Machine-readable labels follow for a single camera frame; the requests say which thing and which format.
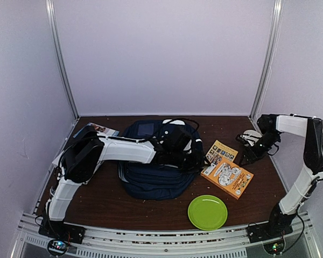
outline wooden tabletop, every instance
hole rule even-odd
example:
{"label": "wooden tabletop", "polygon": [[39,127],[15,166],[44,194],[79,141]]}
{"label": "wooden tabletop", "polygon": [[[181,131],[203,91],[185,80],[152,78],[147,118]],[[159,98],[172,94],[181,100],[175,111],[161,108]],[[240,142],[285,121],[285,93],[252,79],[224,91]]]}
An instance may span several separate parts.
{"label": "wooden tabletop", "polygon": [[[88,122],[123,132],[133,122],[142,119],[174,117],[82,117],[74,133]],[[205,152],[215,140],[238,151],[242,146],[235,140],[237,134],[253,129],[247,117],[187,117],[200,123],[199,132]],[[117,163],[105,162],[95,176],[76,192],[66,213],[65,221],[87,226],[119,228],[124,230],[189,230],[195,227],[187,216],[189,203],[200,195],[214,195],[224,201],[228,218],[224,226],[234,226],[268,220],[273,206],[285,195],[280,178],[267,156],[255,164],[244,167],[254,178],[243,195],[236,200],[201,176],[197,176],[181,196],[172,200],[141,200],[129,196],[117,174]],[[40,201],[37,214],[41,214],[48,199],[52,176]]]}

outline lime green plastic plate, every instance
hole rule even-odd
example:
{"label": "lime green plastic plate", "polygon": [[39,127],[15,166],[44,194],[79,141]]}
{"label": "lime green plastic plate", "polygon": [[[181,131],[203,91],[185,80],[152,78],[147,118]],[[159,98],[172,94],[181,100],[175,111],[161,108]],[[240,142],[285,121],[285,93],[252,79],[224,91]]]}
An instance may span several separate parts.
{"label": "lime green plastic plate", "polygon": [[221,199],[213,195],[201,195],[190,203],[188,217],[201,230],[216,230],[226,222],[227,208]]}

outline cardboard box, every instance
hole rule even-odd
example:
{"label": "cardboard box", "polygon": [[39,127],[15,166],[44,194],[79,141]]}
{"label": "cardboard box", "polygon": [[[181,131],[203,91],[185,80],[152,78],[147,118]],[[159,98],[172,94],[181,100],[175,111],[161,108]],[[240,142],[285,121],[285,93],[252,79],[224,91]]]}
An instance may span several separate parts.
{"label": "cardboard box", "polygon": [[239,199],[254,175],[223,157],[218,164],[212,163],[202,171],[201,176]]}

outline printed cartoon image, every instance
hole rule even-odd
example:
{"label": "printed cartoon image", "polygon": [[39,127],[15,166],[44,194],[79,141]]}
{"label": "printed cartoon image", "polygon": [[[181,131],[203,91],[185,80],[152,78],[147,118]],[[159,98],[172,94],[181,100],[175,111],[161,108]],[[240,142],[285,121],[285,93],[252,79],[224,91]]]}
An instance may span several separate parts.
{"label": "printed cartoon image", "polygon": [[241,188],[244,188],[244,187],[247,185],[248,181],[251,179],[251,175],[247,174],[247,175],[246,175],[246,178],[247,178],[247,180],[246,180],[246,181],[244,181],[244,182],[240,185],[240,187],[237,189],[237,191],[236,191],[236,194],[237,194],[237,195],[240,195],[240,194],[241,194]]}
{"label": "printed cartoon image", "polygon": [[214,163],[215,165],[218,165],[221,160],[222,160],[222,157],[219,154],[215,154],[212,164]]}
{"label": "printed cartoon image", "polygon": [[225,187],[227,185],[232,184],[232,182],[236,180],[236,178],[241,172],[242,170],[240,170],[239,168],[231,168],[230,164],[223,163],[215,172],[214,176],[219,174],[218,182],[219,184]]}

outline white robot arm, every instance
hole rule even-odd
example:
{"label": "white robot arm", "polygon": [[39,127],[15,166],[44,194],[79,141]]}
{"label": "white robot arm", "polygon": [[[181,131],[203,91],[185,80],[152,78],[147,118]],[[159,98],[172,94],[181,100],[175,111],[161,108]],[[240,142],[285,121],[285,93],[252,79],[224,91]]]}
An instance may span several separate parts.
{"label": "white robot arm", "polygon": [[275,143],[280,142],[280,134],[291,133],[305,138],[304,163],[300,174],[290,191],[273,208],[268,223],[248,228],[251,242],[279,237],[281,233],[291,233],[291,223],[299,207],[306,201],[320,181],[323,181],[323,120],[295,115],[262,115],[258,122],[263,135],[257,137],[246,131],[237,136],[245,145],[242,163],[254,163],[263,158]]}
{"label": "white robot arm", "polygon": [[58,182],[50,191],[39,233],[62,241],[82,242],[84,228],[64,224],[64,218],[77,189],[88,183],[105,160],[163,164],[185,173],[200,171],[204,154],[195,145],[202,144],[201,140],[194,140],[181,120],[165,120],[160,129],[167,124],[177,126],[162,139],[113,137],[96,132],[91,126],[84,127],[75,142],[53,161]]}

